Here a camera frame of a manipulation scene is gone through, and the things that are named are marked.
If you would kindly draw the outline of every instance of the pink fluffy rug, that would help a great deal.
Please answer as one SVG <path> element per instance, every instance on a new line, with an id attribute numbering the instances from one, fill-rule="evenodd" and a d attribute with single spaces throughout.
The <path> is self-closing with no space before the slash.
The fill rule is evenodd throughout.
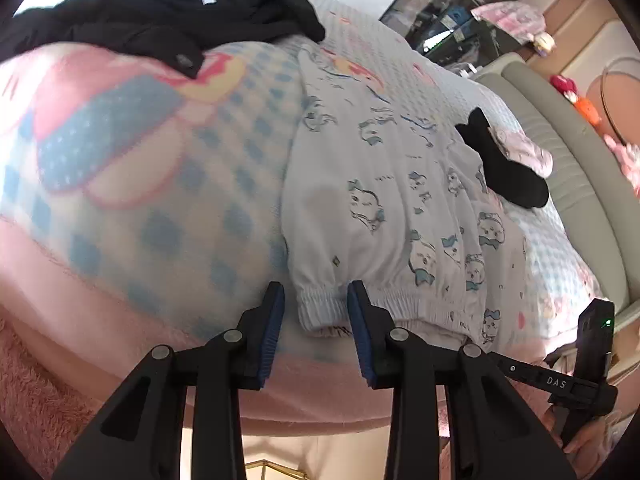
<path id="1" fill-rule="evenodd" d="M 0 319 L 0 419 L 44 480 L 97 409 L 40 366 Z"/>

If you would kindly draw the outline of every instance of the stuffed animal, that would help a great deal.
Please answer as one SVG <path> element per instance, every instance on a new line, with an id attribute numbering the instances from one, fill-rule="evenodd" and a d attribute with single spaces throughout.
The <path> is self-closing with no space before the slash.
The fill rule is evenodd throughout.
<path id="1" fill-rule="evenodd" d="M 640 198 L 640 147 L 636 144 L 623 146 L 607 134 L 602 136 L 607 147 L 613 152 L 620 164 L 620 170 L 634 188 L 634 193 Z"/>
<path id="2" fill-rule="evenodd" d="M 562 75 L 553 75 L 549 78 L 551 85 L 558 90 L 564 97 L 575 105 L 578 100 L 578 87 L 573 79 L 566 78 Z"/>
<path id="3" fill-rule="evenodd" d="M 555 49 L 556 40 L 548 32 L 539 32 L 533 37 L 533 47 L 540 56 L 546 57 Z"/>
<path id="4" fill-rule="evenodd" d="M 598 126 L 602 122 L 598 109 L 586 97 L 578 97 L 574 106 L 591 126 Z"/>
<path id="5" fill-rule="evenodd" d="M 602 122 L 602 118 L 598 113 L 598 109 L 586 97 L 578 95 L 578 87 L 573 79 L 564 77 L 563 75 L 553 75 L 549 78 L 549 82 L 558 90 L 569 102 L 575 106 L 580 115 L 586 119 L 591 126 L 598 126 Z"/>

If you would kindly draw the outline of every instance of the light blue fabric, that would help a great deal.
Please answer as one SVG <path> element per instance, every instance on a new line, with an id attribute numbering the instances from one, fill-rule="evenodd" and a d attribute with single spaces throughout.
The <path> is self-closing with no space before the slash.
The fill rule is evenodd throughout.
<path id="1" fill-rule="evenodd" d="M 304 109 L 297 62 L 282 49 L 217 51 L 245 74 L 206 124 L 175 122 L 180 163 L 142 203 L 101 206 L 81 185 L 139 142 L 128 132 L 153 130 L 187 102 L 151 75 L 97 94 L 43 140 L 29 110 L 2 139 L 0 170 L 2 216 L 92 284 L 201 338 L 234 326 L 269 280 L 286 281 L 280 189 Z"/>
<path id="2" fill-rule="evenodd" d="M 526 210 L 502 200 L 505 213 L 527 239 L 526 304 L 527 336 L 552 338 L 576 330 L 578 317 L 602 291 L 591 269 L 584 263 L 566 235 L 560 215 L 549 197 L 540 209 Z M 516 338 L 519 342 L 525 337 Z"/>

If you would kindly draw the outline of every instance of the black sock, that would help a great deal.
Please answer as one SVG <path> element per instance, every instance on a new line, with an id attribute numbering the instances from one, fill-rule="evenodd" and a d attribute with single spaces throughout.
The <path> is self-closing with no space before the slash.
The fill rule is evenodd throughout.
<path id="1" fill-rule="evenodd" d="M 545 179 L 528 166 L 509 160 L 496 145 L 490 126 L 480 108 L 469 114 L 469 124 L 456 124 L 469 147 L 479 153 L 489 188 L 509 202 L 531 209 L 544 207 L 549 200 Z"/>

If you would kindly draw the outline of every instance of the bed headboard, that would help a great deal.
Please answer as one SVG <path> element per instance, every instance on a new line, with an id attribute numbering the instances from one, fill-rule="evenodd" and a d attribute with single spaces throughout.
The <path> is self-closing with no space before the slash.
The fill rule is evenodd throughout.
<path id="1" fill-rule="evenodd" d="M 616 329 L 640 317 L 640 202 L 592 126 L 547 81 L 507 55 L 475 78 L 497 93 L 527 136 L 549 150 L 549 192 L 569 240 L 616 305 Z"/>

